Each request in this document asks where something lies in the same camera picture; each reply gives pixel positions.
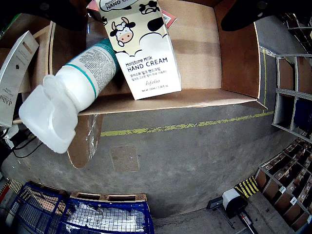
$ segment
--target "yellow black striped marker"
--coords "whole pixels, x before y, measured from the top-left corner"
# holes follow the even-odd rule
[[[236,184],[235,188],[246,198],[249,198],[259,191],[253,176],[244,180],[243,182],[240,182],[239,184]]]
[[[9,187],[13,192],[18,194],[20,192],[21,188],[23,187],[23,185],[21,183],[19,183],[17,180],[12,179]]]

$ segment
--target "white tube cap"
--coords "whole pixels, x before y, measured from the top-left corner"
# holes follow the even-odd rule
[[[44,78],[19,108],[26,127],[56,153],[65,153],[72,142],[78,112],[58,79]]]

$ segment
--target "teal stripe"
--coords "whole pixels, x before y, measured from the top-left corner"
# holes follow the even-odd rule
[[[96,92],[96,88],[94,87],[94,84],[93,82],[91,81],[90,77],[80,68],[80,67],[77,67],[76,65],[73,65],[73,64],[70,64],[70,63],[67,63],[65,66],[72,66],[72,67],[75,67],[77,68],[79,71],[81,71],[81,73],[83,73],[88,81],[90,82],[90,84],[92,85],[92,88],[93,88],[93,91],[94,91],[94,100],[97,98],[97,92]]]

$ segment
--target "cow illustration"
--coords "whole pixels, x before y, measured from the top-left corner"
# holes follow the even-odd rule
[[[157,1],[150,0],[148,4],[140,4],[139,11],[142,15],[146,15],[152,12],[160,11],[159,7],[157,6]]]
[[[136,23],[129,22],[125,17],[121,17],[122,23],[115,25],[115,22],[112,23],[112,32],[110,33],[111,37],[116,36],[118,45],[123,47],[125,43],[128,43],[133,38],[133,28]]]

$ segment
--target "hand cream box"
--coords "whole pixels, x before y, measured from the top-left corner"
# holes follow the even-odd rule
[[[97,0],[135,100],[181,91],[174,50],[156,0]]]

